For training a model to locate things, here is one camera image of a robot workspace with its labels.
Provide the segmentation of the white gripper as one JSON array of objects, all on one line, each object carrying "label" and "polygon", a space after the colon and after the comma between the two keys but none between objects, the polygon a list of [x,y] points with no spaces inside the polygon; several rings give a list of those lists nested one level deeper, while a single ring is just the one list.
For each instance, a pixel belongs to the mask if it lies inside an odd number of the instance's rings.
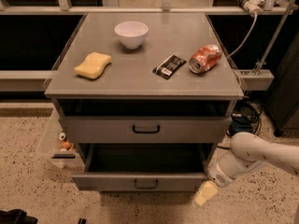
[{"label": "white gripper", "polygon": [[266,166],[263,161],[247,161],[237,157],[232,151],[227,151],[210,165],[207,176],[211,181],[205,181],[194,195],[193,202],[203,206],[218,193],[218,187],[225,188],[243,174],[258,171]]}]

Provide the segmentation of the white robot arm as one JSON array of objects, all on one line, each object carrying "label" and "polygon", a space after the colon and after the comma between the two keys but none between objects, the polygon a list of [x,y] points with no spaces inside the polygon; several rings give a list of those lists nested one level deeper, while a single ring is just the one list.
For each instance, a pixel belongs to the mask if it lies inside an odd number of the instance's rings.
[{"label": "white robot arm", "polygon": [[230,140],[230,149],[209,166],[208,180],[195,193],[193,203],[203,206],[219,188],[225,188],[239,176],[258,171],[267,164],[299,176],[299,146],[268,142],[253,133],[236,133]]}]

